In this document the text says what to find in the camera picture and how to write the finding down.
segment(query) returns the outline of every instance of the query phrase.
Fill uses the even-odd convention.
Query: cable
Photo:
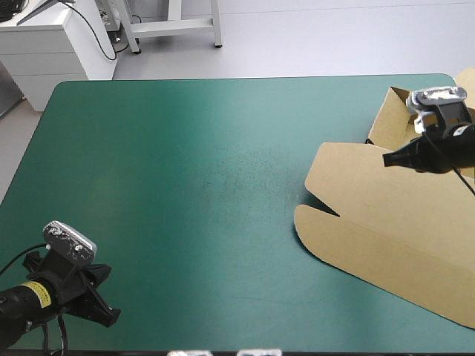
[[[38,245],[35,245],[35,246],[32,246],[30,248],[27,248],[26,250],[20,252],[19,254],[17,254],[1,271],[0,271],[0,276],[5,273],[6,270],[9,269],[9,267],[15,263],[15,261],[17,261],[21,256],[23,256],[24,254],[27,254],[28,252],[32,251],[32,250],[36,250],[37,248],[41,248],[41,247],[46,247],[46,243],[40,243]]]
[[[141,18],[140,16],[138,16],[138,15],[132,15],[132,17],[137,17],[137,18],[139,19],[140,23],[142,23],[142,18]]]
[[[128,48],[128,44],[121,50],[116,50],[116,53],[120,53],[120,52],[123,52],[124,50],[126,50]]]
[[[61,0],[59,0],[59,2],[61,2],[63,5],[66,5],[67,7],[69,7],[70,9],[72,9],[72,11],[74,11],[75,13],[77,13],[79,16],[82,17],[82,19],[85,21],[86,24],[88,24],[89,28],[90,28],[91,31],[92,31],[92,34],[93,34],[94,37],[96,38],[97,44],[99,45],[99,48],[100,48],[100,50],[102,51],[102,54],[104,55],[104,57],[107,58],[109,61],[115,61],[115,60],[117,59],[117,52],[114,51],[114,57],[109,57],[109,56],[107,55],[107,53],[104,51],[104,48],[102,48],[102,45],[101,45],[100,40],[97,38],[96,31],[94,31],[94,29],[92,28],[92,26],[91,26],[91,24],[89,23],[89,21],[88,21],[78,10],[76,10],[74,7],[72,7],[72,6],[69,5],[68,3],[63,2],[63,1],[61,1]]]
[[[50,335],[48,333],[48,325],[40,324],[43,329],[43,356],[50,356]]]
[[[58,315],[57,320],[58,320],[59,332],[61,333],[61,343],[62,343],[61,356],[66,356],[69,351],[68,333],[66,332],[66,325],[65,325],[64,319],[62,318],[62,312],[61,314]]]
[[[463,175],[460,173],[459,169],[437,148],[437,146],[434,145],[430,137],[424,132],[424,136],[429,142],[429,144],[432,146],[432,148],[443,158],[445,159],[448,164],[451,165],[453,171],[455,174],[460,178],[460,180],[467,186],[467,188],[472,192],[472,194],[475,196],[475,189],[472,188],[472,186],[467,182],[467,180],[463,177]]]
[[[22,11],[26,9],[29,4],[30,4],[30,0],[27,0],[25,5],[23,5]]]

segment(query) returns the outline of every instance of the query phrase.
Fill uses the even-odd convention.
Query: green table
[[[41,242],[50,220],[96,242],[113,266],[100,291],[122,316],[111,329],[68,317],[72,349],[473,352],[474,331],[315,259],[292,220],[318,205],[304,179],[322,142],[363,142],[389,85],[450,84],[61,84],[0,206],[0,260]],[[0,288],[24,276],[17,266]]]

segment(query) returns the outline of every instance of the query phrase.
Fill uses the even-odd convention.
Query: white metal frame
[[[223,46],[218,0],[210,0],[212,17],[207,19],[182,19],[182,0],[168,0],[168,21],[135,24],[127,0],[116,0],[119,16],[132,52],[141,53],[137,39],[145,37],[173,36],[185,33],[214,31],[214,45]]]
[[[98,4],[97,7],[99,7],[99,9],[102,7],[105,13],[107,13],[109,22],[105,24],[105,30],[108,32],[120,30],[120,20],[114,13],[114,7],[111,5],[111,0],[96,0],[96,3]]]

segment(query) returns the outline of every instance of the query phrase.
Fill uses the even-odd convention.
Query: gray floor
[[[209,0],[183,0],[183,14]],[[475,67],[475,0],[221,0],[225,45],[212,34],[143,39],[115,79],[446,73]],[[143,21],[167,6],[131,0]],[[0,119],[0,200],[39,121],[27,102]]]

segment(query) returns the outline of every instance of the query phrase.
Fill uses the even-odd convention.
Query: cardboard box
[[[420,174],[383,164],[382,154],[416,136],[407,95],[389,89],[370,131],[374,145],[319,148],[305,186],[339,216],[299,205],[295,227],[323,261],[475,328],[473,196],[454,173]]]

